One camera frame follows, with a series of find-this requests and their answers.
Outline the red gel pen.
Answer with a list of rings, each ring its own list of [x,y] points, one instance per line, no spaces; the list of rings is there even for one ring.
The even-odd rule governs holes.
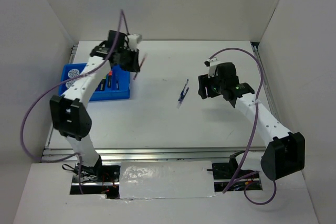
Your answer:
[[[139,64],[139,70],[135,73],[135,75],[134,75],[134,77],[133,77],[133,80],[134,80],[134,81],[136,80],[137,76],[139,75],[139,73],[140,73],[140,71],[141,71],[141,68],[142,68],[142,66],[143,66],[143,64],[144,64],[144,62],[145,62],[147,56],[148,56],[147,53],[145,53],[145,54],[143,55],[143,58],[142,58],[142,60],[141,60],[141,62],[140,62],[140,64]]]

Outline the orange cap black highlighter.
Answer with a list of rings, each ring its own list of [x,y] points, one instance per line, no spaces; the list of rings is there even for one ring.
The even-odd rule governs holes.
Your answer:
[[[111,70],[109,74],[107,75],[107,88],[111,88],[112,86],[112,75],[113,75],[113,71]]]

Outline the yellow cap black highlighter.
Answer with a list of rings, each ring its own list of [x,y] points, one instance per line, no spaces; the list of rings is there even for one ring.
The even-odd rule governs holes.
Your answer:
[[[97,91],[104,91],[105,87],[106,87],[106,76],[100,81],[98,87],[97,87]]]

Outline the blue grip ballpoint pen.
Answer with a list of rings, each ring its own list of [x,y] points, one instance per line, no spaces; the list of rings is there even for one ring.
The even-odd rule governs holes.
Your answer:
[[[178,102],[181,102],[181,101],[183,100],[183,98],[184,98],[184,96],[185,96],[185,94],[186,94],[186,92],[187,92],[187,89],[188,89],[188,88],[187,88],[188,82],[189,82],[189,79],[186,79],[186,83],[185,83],[185,85],[184,85],[184,87],[183,87],[183,89],[182,89],[182,91],[181,91],[181,93],[180,93]]]

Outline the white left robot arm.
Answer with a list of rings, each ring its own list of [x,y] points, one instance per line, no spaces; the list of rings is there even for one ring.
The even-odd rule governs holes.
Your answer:
[[[58,130],[79,154],[82,170],[91,181],[103,177],[101,156],[95,150],[89,132],[92,120],[87,105],[100,81],[119,66],[128,72],[139,72],[139,34],[124,34],[111,30],[108,39],[95,46],[83,71],[62,95],[50,99],[51,118]]]

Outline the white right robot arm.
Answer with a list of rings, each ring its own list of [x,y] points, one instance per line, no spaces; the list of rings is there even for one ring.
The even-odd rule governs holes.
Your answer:
[[[231,62],[207,60],[207,74],[198,78],[198,93],[202,99],[219,95],[233,108],[240,111],[249,122],[256,124],[254,132],[263,140],[264,152],[248,152],[232,155],[229,172],[235,178],[242,177],[247,170],[262,172],[271,181],[303,170],[305,167],[305,138],[283,126],[257,99],[247,83],[239,82],[235,65]]]

